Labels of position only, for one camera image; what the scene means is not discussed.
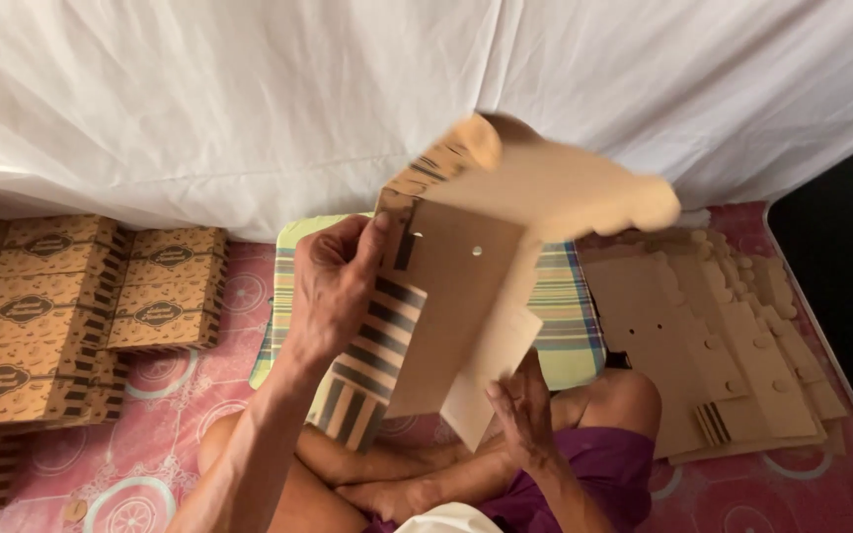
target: mattress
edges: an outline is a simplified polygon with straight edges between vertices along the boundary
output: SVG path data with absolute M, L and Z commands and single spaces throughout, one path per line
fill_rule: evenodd
M 474 108 L 764 199 L 853 152 L 853 1 L 0 2 L 0 216 L 273 242 Z
M 775 255 L 762 203 L 713 209 L 712 227 L 744 253 Z M 252 394 L 249 373 L 271 315 L 275 249 L 235 243 L 230 251 L 220 346 L 136 361 L 123 416 L 113 426 L 42 433 L 31 447 L 14 501 L 0 511 L 0 533 L 83 531 L 162 533 L 199 481 L 199 439 Z M 850 406 L 820 339 L 798 303 L 797 325 Z M 853 531 L 853 410 L 847 455 L 818 448 L 776 450 L 681 466 L 655 464 L 653 507 L 642 533 L 697 531 Z M 400 445 L 448 442 L 436 416 L 385 421 L 380 438 Z M 65 505 L 87 504 L 77 524 Z

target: knee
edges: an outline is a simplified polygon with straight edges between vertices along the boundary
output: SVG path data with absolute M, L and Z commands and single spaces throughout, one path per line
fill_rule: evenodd
M 205 473 L 216 462 L 219 454 L 226 448 L 226 443 L 230 440 L 232 430 L 236 429 L 236 424 L 242 415 L 242 411 L 226 415 L 217 419 L 207 428 L 203 434 L 203 439 L 199 443 L 199 454 L 196 455 L 196 465 L 199 466 L 200 474 Z
M 634 370 L 607 370 L 594 383 L 582 425 L 611 426 L 657 438 L 660 395 L 654 382 Z

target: person's right hand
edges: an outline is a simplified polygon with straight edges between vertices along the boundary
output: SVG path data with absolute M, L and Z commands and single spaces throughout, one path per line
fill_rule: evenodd
M 353 214 L 299 241 L 286 354 L 327 369 L 347 348 L 367 314 L 389 225 L 386 212 Z
M 515 374 L 490 383 L 486 395 L 503 424 L 506 447 L 517 466 L 531 472 L 558 455 L 551 433 L 551 394 L 539 350 L 531 348 Z

